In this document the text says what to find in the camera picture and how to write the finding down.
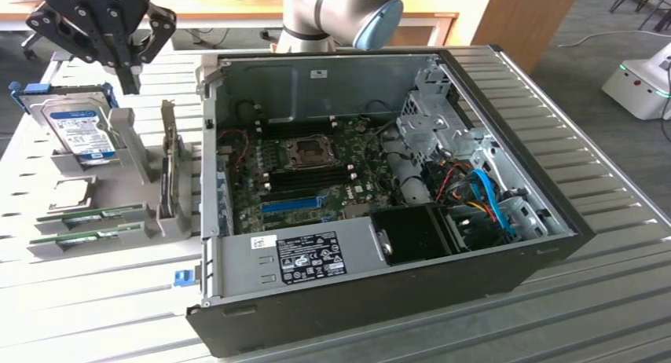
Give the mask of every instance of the green circuit board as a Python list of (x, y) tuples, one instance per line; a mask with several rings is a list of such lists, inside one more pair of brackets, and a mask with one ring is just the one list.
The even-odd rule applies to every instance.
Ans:
[(336, 122), (336, 127), (328, 135), (308, 134), (304, 138), (320, 140), (331, 146), (332, 161), (326, 166), (352, 165), (351, 173), (356, 173), (356, 178), (347, 183), (312, 189), (320, 199), (320, 206), (314, 208), (262, 212), (262, 196), (270, 193), (264, 188), (268, 172), (291, 174), (302, 171), (291, 166), (291, 153), (287, 153), (287, 146), (296, 142), (295, 138), (264, 139), (260, 133), (250, 129), (246, 130), (247, 151), (244, 139), (239, 134), (230, 134), (231, 137), (219, 142), (219, 153), (230, 155), (230, 162), (235, 163), (240, 153), (246, 152), (238, 168), (228, 168), (236, 234), (356, 218), (367, 215), (370, 210), (394, 204), (392, 170), (386, 158), (376, 153), (380, 150), (380, 140), (375, 136), (379, 125), (374, 126), (370, 120), (359, 118), (338, 119)]

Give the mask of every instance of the motherboard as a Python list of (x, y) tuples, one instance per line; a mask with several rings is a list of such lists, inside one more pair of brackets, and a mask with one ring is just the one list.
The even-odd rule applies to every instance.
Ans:
[(235, 233), (358, 218), (402, 203), (382, 130), (366, 117), (223, 130)]

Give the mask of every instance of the open computer tower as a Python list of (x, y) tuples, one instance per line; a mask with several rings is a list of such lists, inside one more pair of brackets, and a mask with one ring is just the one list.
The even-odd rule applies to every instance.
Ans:
[(203, 91), (216, 357), (509, 292), (595, 234), (447, 50), (226, 56)]

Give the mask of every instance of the yellow wire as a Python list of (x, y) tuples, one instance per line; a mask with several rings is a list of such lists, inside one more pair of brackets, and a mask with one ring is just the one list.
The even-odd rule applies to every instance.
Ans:
[(479, 209), (480, 211), (484, 211), (487, 212), (487, 210), (484, 209), (483, 206), (480, 206), (478, 203), (475, 202), (467, 202), (466, 204), (470, 204), (471, 206), (474, 206), (476, 209)]

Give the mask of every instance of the gray robot arm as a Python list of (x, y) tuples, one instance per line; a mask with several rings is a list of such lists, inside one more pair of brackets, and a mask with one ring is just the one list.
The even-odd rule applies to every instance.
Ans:
[(284, 30), (276, 51), (332, 51), (334, 41), (376, 50), (391, 39), (402, 14), (400, 0), (284, 0)]

